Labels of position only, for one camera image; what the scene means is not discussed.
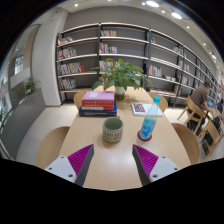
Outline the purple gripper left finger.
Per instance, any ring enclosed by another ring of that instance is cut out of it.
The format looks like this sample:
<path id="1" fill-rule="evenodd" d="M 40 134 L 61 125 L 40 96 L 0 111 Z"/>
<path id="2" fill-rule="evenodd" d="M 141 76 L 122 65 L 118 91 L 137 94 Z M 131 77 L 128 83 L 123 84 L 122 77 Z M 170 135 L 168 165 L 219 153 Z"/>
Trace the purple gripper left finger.
<path id="1" fill-rule="evenodd" d="M 45 171 L 68 180 L 78 186 L 82 186 L 85 182 L 93 155 L 94 145 L 90 144 L 69 156 L 59 156 L 45 168 Z"/>

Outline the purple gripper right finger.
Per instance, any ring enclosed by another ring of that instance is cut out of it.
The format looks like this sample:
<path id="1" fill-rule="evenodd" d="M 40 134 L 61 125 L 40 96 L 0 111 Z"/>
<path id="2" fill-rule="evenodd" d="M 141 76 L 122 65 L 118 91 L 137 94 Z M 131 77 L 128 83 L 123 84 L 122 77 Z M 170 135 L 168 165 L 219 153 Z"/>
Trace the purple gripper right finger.
<path id="1" fill-rule="evenodd" d="M 168 157 L 157 156 L 138 145 L 133 145 L 132 155 L 143 186 L 179 170 L 179 167 Z"/>

